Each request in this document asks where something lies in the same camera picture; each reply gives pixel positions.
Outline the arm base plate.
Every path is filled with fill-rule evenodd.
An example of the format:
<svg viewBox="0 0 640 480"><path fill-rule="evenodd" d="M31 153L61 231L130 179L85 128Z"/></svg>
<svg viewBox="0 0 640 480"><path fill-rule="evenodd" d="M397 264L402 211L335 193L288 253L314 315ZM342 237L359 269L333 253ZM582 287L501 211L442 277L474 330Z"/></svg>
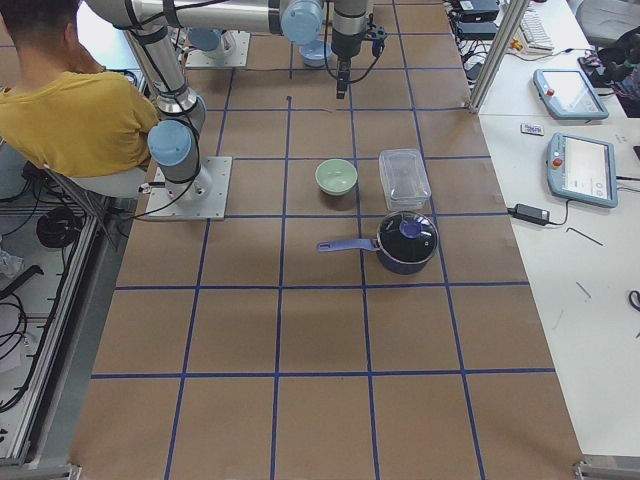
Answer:
<svg viewBox="0 0 640 480"><path fill-rule="evenodd" d="M248 32L192 28L187 41L184 63L188 69L231 69L247 65Z"/></svg>
<svg viewBox="0 0 640 480"><path fill-rule="evenodd" d="M193 181L175 184L156 168L155 182L148 196L145 217L153 221L223 220L226 213L233 159L202 157L200 172Z"/></svg>

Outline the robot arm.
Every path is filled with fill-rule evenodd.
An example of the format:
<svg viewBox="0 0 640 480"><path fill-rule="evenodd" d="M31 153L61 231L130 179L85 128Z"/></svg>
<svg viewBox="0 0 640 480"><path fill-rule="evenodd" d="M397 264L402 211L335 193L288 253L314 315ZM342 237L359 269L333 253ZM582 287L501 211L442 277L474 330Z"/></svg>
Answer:
<svg viewBox="0 0 640 480"><path fill-rule="evenodd" d="M226 58L236 49L235 37L228 30L190 28L188 40L194 48L214 59Z"/></svg>
<svg viewBox="0 0 640 480"><path fill-rule="evenodd" d="M174 202L200 198L212 177L199 152L206 117L189 87L169 37L170 28L270 33L296 45L314 41L325 23L321 1L91 1L89 7L125 32L162 116L148 146Z"/></svg>

